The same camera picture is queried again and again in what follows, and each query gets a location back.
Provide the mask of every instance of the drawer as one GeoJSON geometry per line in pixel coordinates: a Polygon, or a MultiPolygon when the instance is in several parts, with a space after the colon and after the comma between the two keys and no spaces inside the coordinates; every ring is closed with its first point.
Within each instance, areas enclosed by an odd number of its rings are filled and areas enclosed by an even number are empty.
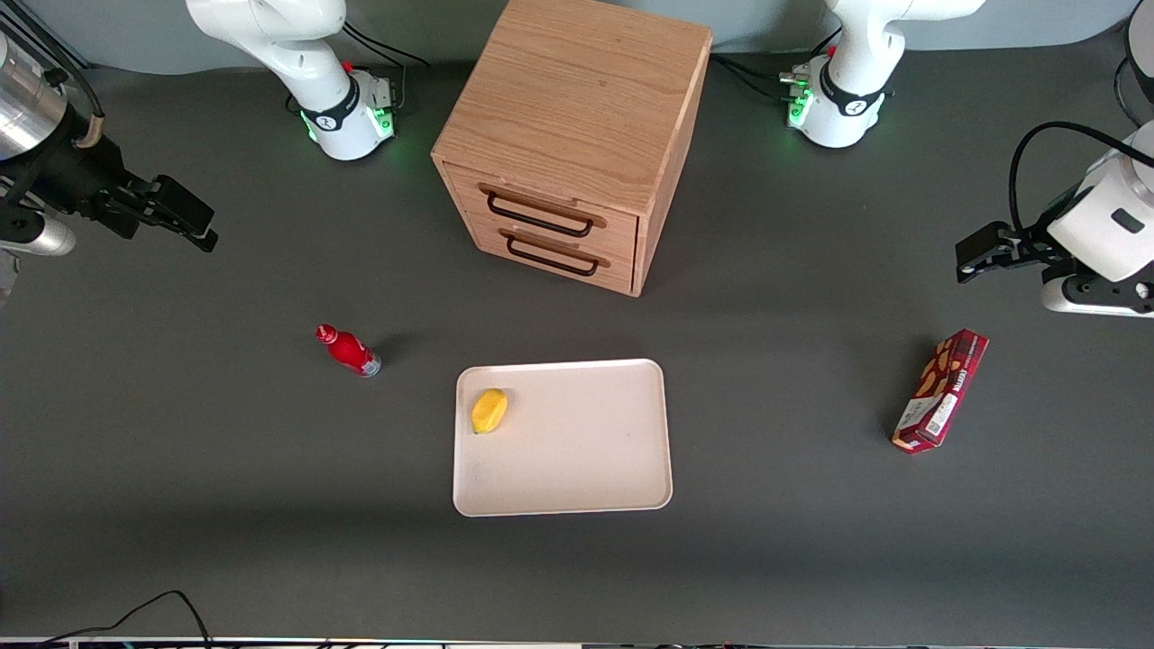
{"type": "Polygon", "coordinates": [[[447,163],[444,167],[466,221],[495,219],[501,227],[545,237],[563,244],[567,249],[612,256],[623,260],[625,266],[634,266],[637,217],[576,200],[541,196],[510,187],[495,176],[454,164],[447,163]]]}
{"type": "Polygon", "coordinates": [[[628,255],[594,251],[563,237],[553,237],[485,214],[467,214],[470,232],[480,249],[562,277],[631,294],[632,251],[628,255]]]}

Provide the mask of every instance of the wooden cabinet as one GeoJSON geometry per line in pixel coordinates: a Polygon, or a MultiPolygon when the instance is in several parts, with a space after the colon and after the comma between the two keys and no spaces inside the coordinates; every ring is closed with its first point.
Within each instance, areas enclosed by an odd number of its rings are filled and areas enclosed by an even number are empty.
{"type": "Polygon", "coordinates": [[[510,0],[433,147],[477,247],[639,296],[711,42],[597,0],[510,0]]]}

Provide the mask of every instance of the drawer handle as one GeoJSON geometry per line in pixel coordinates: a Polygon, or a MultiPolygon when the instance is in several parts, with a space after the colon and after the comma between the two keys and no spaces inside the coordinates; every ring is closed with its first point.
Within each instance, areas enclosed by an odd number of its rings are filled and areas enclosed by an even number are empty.
{"type": "Polygon", "coordinates": [[[509,251],[509,254],[511,254],[512,256],[519,256],[522,259],[527,259],[529,261],[533,261],[533,262],[537,262],[537,263],[544,263],[545,266],[548,266],[548,267],[552,267],[552,268],[556,268],[557,270],[564,270],[565,273],[572,273],[574,275],[577,275],[577,276],[580,276],[580,277],[592,277],[593,274],[597,273],[597,267],[600,266],[600,263],[601,263],[601,260],[599,260],[599,259],[589,259],[589,258],[584,258],[584,256],[574,256],[574,255],[570,255],[570,254],[565,254],[565,253],[563,253],[561,251],[555,251],[553,248],[545,248],[545,249],[547,249],[549,252],[557,253],[559,255],[569,256],[569,258],[577,259],[577,260],[580,260],[580,261],[587,261],[587,262],[592,263],[593,266],[591,266],[587,269],[583,269],[583,268],[577,268],[577,267],[569,266],[569,264],[565,264],[565,263],[561,263],[560,261],[553,261],[552,259],[546,259],[544,256],[539,256],[539,255],[535,255],[533,253],[526,253],[526,252],[523,252],[523,251],[518,251],[517,248],[512,247],[512,245],[514,245],[515,241],[518,243],[518,244],[526,244],[526,245],[530,245],[530,246],[532,246],[533,244],[529,244],[527,241],[522,241],[516,236],[510,234],[508,232],[502,232],[502,234],[505,236],[505,248],[509,251]]]}
{"type": "Polygon", "coordinates": [[[489,211],[492,211],[493,214],[497,214],[497,215],[504,216],[507,218],[511,218],[514,221],[519,221],[522,223],[527,223],[529,225],[535,225],[538,227],[544,227],[546,230],[552,230],[553,232],[556,232],[559,234],[565,234],[568,237],[587,237],[589,233],[593,231],[593,219],[592,218],[585,218],[584,219],[585,221],[585,227],[582,227],[580,230],[575,230],[572,227],[565,227],[564,225],[557,225],[555,223],[549,223],[548,221],[541,221],[540,218],[533,218],[532,216],[529,216],[529,215],[524,215],[524,214],[516,212],[516,211],[512,211],[512,210],[508,210],[508,209],[504,209],[504,208],[499,208],[497,206],[493,204],[493,201],[497,200],[496,192],[489,191],[489,192],[486,192],[486,193],[489,195],[489,200],[488,200],[489,211]]]}

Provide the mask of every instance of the yellow lemon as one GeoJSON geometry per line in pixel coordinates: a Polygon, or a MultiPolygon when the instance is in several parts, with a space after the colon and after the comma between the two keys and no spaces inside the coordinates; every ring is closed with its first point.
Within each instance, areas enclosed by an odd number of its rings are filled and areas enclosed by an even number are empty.
{"type": "Polygon", "coordinates": [[[473,404],[473,432],[482,434],[496,428],[508,406],[509,398],[503,390],[489,388],[481,393],[473,404]]]}

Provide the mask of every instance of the cabinet top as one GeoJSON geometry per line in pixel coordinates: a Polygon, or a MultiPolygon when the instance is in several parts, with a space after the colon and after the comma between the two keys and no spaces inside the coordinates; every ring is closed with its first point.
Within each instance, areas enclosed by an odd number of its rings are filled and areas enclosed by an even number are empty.
{"type": "Polygon", "coordinates": [[[597,0],[510,0],[433,156],[646,214],[711,43],[706,27],[597,0]]]}

